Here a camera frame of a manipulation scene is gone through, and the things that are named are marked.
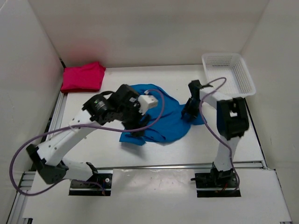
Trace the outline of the pink t-shirt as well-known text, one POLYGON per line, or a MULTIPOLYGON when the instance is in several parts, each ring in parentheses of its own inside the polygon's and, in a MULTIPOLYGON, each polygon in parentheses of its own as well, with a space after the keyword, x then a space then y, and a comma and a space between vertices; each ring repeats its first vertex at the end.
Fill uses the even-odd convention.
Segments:
POLYGON ((62 93, 99 91, 105 71, 106 67, 102 66, 99 62, 65 68, 60 91, 62 93))

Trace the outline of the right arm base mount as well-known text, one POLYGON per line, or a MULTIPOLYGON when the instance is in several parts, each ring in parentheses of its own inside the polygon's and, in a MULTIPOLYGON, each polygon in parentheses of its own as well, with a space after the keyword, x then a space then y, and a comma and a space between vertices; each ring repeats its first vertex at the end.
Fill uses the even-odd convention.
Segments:
POLYGON ((195 173, 191 181, 196 185, 197 198, 241 197, 235 173, 216 181, 211 173, 195 173))

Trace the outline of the blue t-shirt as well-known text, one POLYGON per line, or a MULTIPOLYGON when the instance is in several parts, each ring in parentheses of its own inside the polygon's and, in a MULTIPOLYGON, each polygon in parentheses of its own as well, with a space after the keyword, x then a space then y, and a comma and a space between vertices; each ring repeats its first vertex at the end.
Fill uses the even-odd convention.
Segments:
POLYGON ((159 90, 163 94, 164 111, 159 121, 146 129, 142 137, 134 137, 130 133, 122 133, 119 142, 132 143, 138 146, 142 146, 146 142, 171 143, 183 138, 192 125, 204 124, 200 115, 195 119, 190 119, 190 116, 187 114, 181 117, 181 111, 185 105, 180 104, 161 87, 154 84, 135 84, 131 87, 139 94, 144 93, 146 90, 151 90, 150 94, 158 100, 158 106, 147 111, 147 114, 151 116, 150 124, 157 119, 162 108, 161 96, 153 89, 159 90))

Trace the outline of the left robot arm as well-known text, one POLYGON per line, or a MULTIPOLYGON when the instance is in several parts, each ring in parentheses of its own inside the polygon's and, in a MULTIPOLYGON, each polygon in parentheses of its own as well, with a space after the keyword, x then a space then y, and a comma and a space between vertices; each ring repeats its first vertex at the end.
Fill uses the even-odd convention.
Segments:
POLYGON ((134 136, 143 136, 142 128, 150 121, 146 112, 157 104, 154 96, 140 94, 127 84, 115 92, 96 94, 83 104, 66 131, 58 132, 37 146, 28 145, 27 153, 46 184, 69 179, 92 187, 98 181, 95 166, 90 162, 69 160, 66 154, 97 127, 115 120, 120 121, 125 129, 134 130, 134 136))

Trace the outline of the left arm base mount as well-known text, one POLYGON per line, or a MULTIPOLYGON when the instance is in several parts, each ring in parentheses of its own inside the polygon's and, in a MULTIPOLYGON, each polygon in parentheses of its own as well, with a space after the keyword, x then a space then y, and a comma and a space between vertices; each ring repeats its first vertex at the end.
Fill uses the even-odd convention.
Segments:
POLYGON ((98 169, 98 173, 87 181, 72 180, 70 196, 111 196, 113 170, 98 169))

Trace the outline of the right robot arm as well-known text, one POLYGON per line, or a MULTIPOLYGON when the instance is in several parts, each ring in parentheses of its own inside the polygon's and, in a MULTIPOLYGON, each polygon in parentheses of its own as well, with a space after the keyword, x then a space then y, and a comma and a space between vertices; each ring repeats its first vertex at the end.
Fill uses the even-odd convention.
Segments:
POLYGON ((232 160, 236 147, 249 128, 245 99, 225 95, 211 84, 202 85, 199 80, 191 81, 188 87, 191 97, 185 104, 181 117, 186 115, 189 121, 201 117, 207 129, 220 142, 210 174, 211 184, 219 187, 226 182, 228 176, 233 174, 232 160), (202 113, 204 102, 216 110, 216 125, 219 136, 207 125, 202 113))

